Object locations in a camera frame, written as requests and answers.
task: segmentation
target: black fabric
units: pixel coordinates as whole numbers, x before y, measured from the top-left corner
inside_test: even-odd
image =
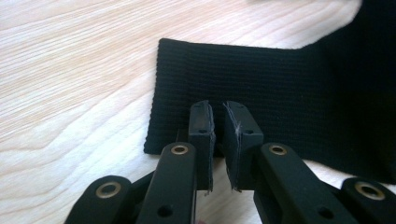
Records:
[[[302,49],[160,40],[145,152],[187,128],[189,108],[213,107],[222,142],[225,101],[248,107],[264,142],[379,181],[396,180],[396,18],[393,1],[365,1],[348,26]]]

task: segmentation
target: hole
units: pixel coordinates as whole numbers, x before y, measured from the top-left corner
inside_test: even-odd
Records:
[[[253,134],[254,132],[253,132],[253,130],[245,130],[244,133]]]
[[[114,186],[114,185],[107,185],[107,186],[102,188],[102,192],[105,193],[105,194],[111,193],[114,190],[116,190],[116,186]]]
[[[283,148],[282,146],[278,146],[278,145],[270,146],[270,151],[276,155],[279,155],[279,156],[286,155],[286,153],[288,152],[285,148]]]
[[[175,152],[183,152],[184,147],[175,147]]]
[[[189,151],[189,149],[185,146],[180,145],[180,146],[172,147],[171,151],[173,154],[183,155],[183,154],[186,154]]]
[[[115,181],[107,182],[96,190],[96,196],[107,199],[116,196],[121,190],[121,184]]]
[[[366,182],[357,182],[355,189],[366,198],[381,201],[385,199],[385,194],[380,189]]]
[[[365,193],[370,194],[371,196],[378,197],[378,192],[375,191],[375,189],[369,188],[369,187],[367,187],[367,186],[363,186],[363,187],[361,187],[361,189],[362,189]]]
[[[326,208],[326,207],[320,207],[320,208],[318,209],[318,213],[319,213],[322,217],[327,218],[327,219],[332,219],[332,218],[334,218],[334,214],[332,213],[332,211],[331,211],[329,208]]]
[[[157,211],[158,216],[160,217],[170,217],[173,214],[171,205],[163,205]]]

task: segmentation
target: black plastic part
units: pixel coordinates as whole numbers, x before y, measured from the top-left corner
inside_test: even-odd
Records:
[[[108,189],[102,188],[103,195],[115,190],[111,183],[120,184],[120,191],[112,197],[99,198],[96,191],[104,184],[110,185]],[[65,224],[118,223],[123,218],[123,212],[128,205],[127,195],[130,188],[131,182],[124,177],[108,175],[97,179],[88,186],[75,203]]]
[[[374,181],[349,178],[341,187],[341,202],[360,223],[396,222],[396,195]]]
[[[228,101],[226,108],[223,154],[233,189],[254,189],[251,175],[253,154],[262,146],[264,135],[248,109],[237,102]]]
[[[197,189],[213,190],[213,151],[216,144],[213,111],[208,101],[191,106],[189,143],[197,150]]]
[[[255,195],[255,203],[260,208],[272,207],[261,197],[270,195],[267,198],[272,203],[268,192],[271,190],[281,209],[280,222],[272,218],[276,215],[265,214],[268,210],[259,210],[262,222],[269,219],[271,224],[358,223],[290,147],[265,144],[257,158],[260,171],[254,174],[261,175],[257,178],[265,180],[267,186],[257,189],[260,194]]]
[[[194,223],[195,154],[195,147],[188,143],[163,149],[136,223]]]

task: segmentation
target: wooden table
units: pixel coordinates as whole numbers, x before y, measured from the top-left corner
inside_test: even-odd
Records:
[[[0,223],[63,223],[91,182],[155,169],[143,153],[160,38],[297,49],[361,1],[0,1]],[[308,161],[327,182],[347,175]],[[222,160],[197,220],[260,223]]]

